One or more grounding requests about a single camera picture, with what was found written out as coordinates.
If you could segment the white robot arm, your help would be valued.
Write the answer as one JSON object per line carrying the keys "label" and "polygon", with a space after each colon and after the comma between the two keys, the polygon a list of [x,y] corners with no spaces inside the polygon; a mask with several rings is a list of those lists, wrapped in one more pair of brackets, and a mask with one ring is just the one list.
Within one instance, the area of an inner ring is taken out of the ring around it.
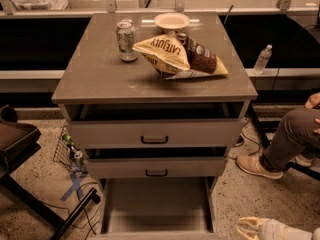
{"label": "white robot arm", "polygon": [[320,228],[309,232],[270,218],[242,217],[236,229],[246,240],[320,240]]}

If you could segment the person's hand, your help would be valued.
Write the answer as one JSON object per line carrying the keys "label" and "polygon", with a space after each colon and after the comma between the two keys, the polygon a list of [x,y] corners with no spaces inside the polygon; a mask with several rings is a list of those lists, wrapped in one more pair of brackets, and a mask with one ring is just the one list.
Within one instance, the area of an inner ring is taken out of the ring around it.
{"label": "person's hand", "polygon": [[[307,109],[315,109],[320,106],[320,93],[312,94],[306,101],[304,107]],[[314,122],[318,125],[316,129],[313,130],[315,134],[320,135],[320,118],[315,118]]]}

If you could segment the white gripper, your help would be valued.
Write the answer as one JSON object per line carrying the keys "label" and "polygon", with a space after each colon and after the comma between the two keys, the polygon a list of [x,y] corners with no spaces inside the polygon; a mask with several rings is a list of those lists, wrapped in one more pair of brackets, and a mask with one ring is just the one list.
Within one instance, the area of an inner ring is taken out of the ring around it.
{"label": "white gripper", "polygon": [[246,240],[312,240],[311,232],[290,227],[274,219],[242,217],[236,229]]}

